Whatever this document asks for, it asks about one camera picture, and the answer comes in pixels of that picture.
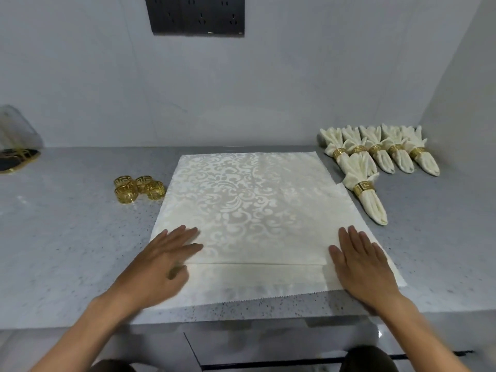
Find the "quartz countertop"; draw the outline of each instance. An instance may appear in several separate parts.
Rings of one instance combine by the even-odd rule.
[[[44,149],[0,176],[0,329],[70,326],[148,243],[161,201],[122,205],[113,180],[152,175],[168,184],[183,154],[317,151],[315,146]],[[376,191],[389,219],[371,231],[398,266],[402,292],[422,312],[496,309],[495,209],[468,177],[440,165],[381,172]],[[291,319],[367,314],[344,291],[171,310],[147,309],[133,324]]]

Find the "folded napkin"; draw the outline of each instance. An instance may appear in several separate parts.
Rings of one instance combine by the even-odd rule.
[[[419,125],[414,129],[412,126],[402,126],[400,130],[401,137],[406,139],[404,145],[410,157],[428,174],[439,176],[440,171],[436,161],[431,153],[425,150],[427,138],[422,139],[422,127]]]
[[[326,155],[334,158],[338,163],[339,168],[346,173],[344,161],[349,157],[346,150],[343,148],[343,134],[340,128],[329,128],[328,130],[321,129],[320,135],[327,143],[325,149]]]
[[[377,173],[377,166],[365,147],[366,138],[360,138],[360,131],[358,128],[351,128],[351,126],[348,125],[346,128],[342,128],[341,132],[343,133],[345,140],[343,149],[346,150],[346,153],[348,153],[349,156],[359,154],[360,156],[369,159],[367,176],[372,176]]]
[[[401,130],[399,126],[382,125],[382,136],[384,139],[384,147],[388,154],[393,157],[394,161],[400,167],[400,170],[411,174],[415,171],[413,162],[405,150],[403,143],[406,138],[401,138]]]
[[[369,154],[375,159],[381,170],[388,174],[393,174],[393,161],[384,147],[384,141],[381,141],[381,127],[369,126],[365,128],[364,126],[360,126],[360,132],[362,133],[362,137],[366,138],[365,147],[369,150]]]
[[[356,194],[365,212],[375,223],[382,226],[387,225],[388,216],[374,189],[374,181],[378,178],[379,173],[367,176],[367,172],[370,171],[369,157],[353,154],[344,161],[344,165],[346,166],[344,186]]]

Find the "damask napkin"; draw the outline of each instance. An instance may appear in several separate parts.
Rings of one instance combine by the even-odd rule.
[[[391,157],[384,147],[384,141],[381,141],[381,127],[369,126],[365,128],[360,126],[362,137],[366,138],[365,147],[369,154],[375,159],[379,167],[388,174],[394,173],[394,164]]]
[[[334,158],[336,163],[338,163],[339,168],[344,171],[344,161],[348,159],[348,154],[343,148],[343,134],[340,128],[329,128],[328,130],[321,129],[320,135],[324,138],[327,143],[327,148],[325,149],[325,154]]]
[[[406,138],[401,137],[401,130],[399,126],[382,125],[382,136],[385,138],[384,147],[389,155],[391,155],[400,167],[400,170],[411,174],[415,171],[413,162],[405,150],[404,142]]]
[[[365,147],[365,141],[367,139],[361,139],[358,128],[351,128],[351,126],[348,125],[346,128],[342,128],[341,132],[343,133],[343,139],[345,140],[343,148],[346,150],[346,153],[349,156],[359,154],[360,156],[367,157],[367,159],[369,159],[367,176],[372,176],[377,173],[375,162]]]
[[[388,216],[374,189],[374,181],[378,178],[379,173],[367,177],[369,157],[354,154],[346,160],[345,164],[347,168],[346,177],[343,180],[344,186],[356,194],[365,212],[375,223],[382,226],[387,225]]]
[[[315,152],[182,156],[151,237],[198,227],[199,264],[325,265],[354,218]]]
[[[350,224],[355,225],[359,231],[365,231],[372,242],[378,243],[343,184],[334,186],[332,190],[333,198],[338,199],[336,205],[353,215]],[[406,286],[406,282],[389,257],[388,262],[397,284]],[[331,262],[328,265],[197,265],[188,263],[188,271],[189,281],[181,292],[153,309],[199,306],[342,289]]]
[[[439,176],[439,166],[431,153],[425,150],[427,138],[422,139],[422,127],[419,125],[414,129],[412,126],[402,126],[401,137],[406,139],[404,145],[410,157],[428,174]]]

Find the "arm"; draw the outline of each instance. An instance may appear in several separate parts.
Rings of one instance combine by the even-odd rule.
[[[85,372],[117,327],[128,317],[176,295],[188,281],[183,263],[201,244],[184,245],[196,228],[181,226],[154,238],[114,284],[93,299],[78,321],[34,367],[32,372]]]
[[[382,249],[353,226],[339,230],[341,250],[329,247],[342,286],[374,308],[417,372],[469,372],[437,338],[415,305],[401,295]]]

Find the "forearm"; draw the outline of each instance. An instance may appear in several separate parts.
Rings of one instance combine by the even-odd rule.
[[[469,372],[439,340],[415,305],[400,297],[379,312],[417,372]]]
[[[97,297],[78,321],[34,367],[33,372],[86,372],[126,318],[115,300]]]

